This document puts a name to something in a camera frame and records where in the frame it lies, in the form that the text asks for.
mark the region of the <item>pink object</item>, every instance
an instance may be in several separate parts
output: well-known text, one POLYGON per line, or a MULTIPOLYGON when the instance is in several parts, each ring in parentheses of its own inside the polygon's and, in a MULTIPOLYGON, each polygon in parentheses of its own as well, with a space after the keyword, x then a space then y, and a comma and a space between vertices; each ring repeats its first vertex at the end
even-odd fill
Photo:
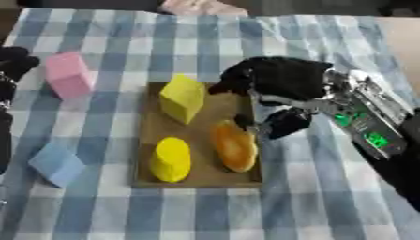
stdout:
POLYGON ((174 15, 248 15, 245 9, 218 0, 166 0, 160 9, 174 15))
POLYGON ((47 82, 61 99, 75 98, 92 91, 89 70, 77 52, 48 57, 46 68, 47 82))

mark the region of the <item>robotic hand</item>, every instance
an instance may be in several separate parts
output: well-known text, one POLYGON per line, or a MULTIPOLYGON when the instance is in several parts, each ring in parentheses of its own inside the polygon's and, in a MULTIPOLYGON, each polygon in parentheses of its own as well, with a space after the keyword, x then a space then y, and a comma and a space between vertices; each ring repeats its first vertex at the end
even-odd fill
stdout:
POLYGON ((253 57, 228 68, 210 94, 257 95, 265 106, 285 105, 261 124, 238 115, 235 122, 268 127, 275 139, 308 128, 324 113, 352 138, 382 179, 420 212, 420 113, 404 108, 361 71, 341 74, 332 64, 286 57, 253 57))
POLYGON ((8 113, 16 84, 30 69, 37 67, 39 59, 29 56, 21 47, 0 48, 0 175, 11 158, 10 127, 13 117, 8 113))

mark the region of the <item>wooden tray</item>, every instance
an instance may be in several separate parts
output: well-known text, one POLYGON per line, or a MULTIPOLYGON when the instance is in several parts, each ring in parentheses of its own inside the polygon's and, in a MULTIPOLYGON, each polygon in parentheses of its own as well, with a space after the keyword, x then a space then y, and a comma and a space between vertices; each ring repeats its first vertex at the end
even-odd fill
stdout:
POLYGON ((237 113, 253 117, 249 97, 233 94, 207 95, 204 106, 185 126, 160 110, 158 93, 164 82, 150 82, 143 98, 140 154, 134 175, 135 187, 198 188, 198 187, 259 187, 262 182, 260 161, 244 173, 225 168, 210 142, 209 129, 222 119, 232 119, 237 113), (161 182, 149 170, 149 159, 157 143, 168 136, 185 140, 191 149, 191 172, 178 183, 161 182))

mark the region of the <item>pink cube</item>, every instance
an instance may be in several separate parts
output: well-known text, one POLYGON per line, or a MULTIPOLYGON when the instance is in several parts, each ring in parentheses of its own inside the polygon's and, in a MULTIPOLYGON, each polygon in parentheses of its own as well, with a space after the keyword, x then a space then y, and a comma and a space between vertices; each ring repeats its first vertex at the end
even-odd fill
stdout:
POLYGON ((89 70, 77 52, 50 56, 45 65, 47 82, 61 99, 75 98, 92 91, 89 70))

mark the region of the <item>blue and white tablecloth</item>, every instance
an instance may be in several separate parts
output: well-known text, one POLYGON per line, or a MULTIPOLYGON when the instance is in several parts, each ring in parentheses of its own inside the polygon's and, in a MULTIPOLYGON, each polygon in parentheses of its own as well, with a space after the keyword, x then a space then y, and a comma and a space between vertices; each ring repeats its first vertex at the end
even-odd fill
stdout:
MULTIPOLYGON (((132 188, 147 82, 174 72, 201 82, 242 59, 285 55, 381 74, 410 104, 405 81, 373 18, 174 17, 109 10, 25 9, 7 45, 41 59, 80 51, 95 92, 61 101, 44 67, 24 77, 12 107, 14 158, 0 239, 419 239, 420 216, 321 115, 308 130, 262 147, 256 188, 132 188), (47 141, 87 165, 70 187, 45 183, 27 161, 47 141)), ((257 117, 267 110, 259 108, 257 117)))

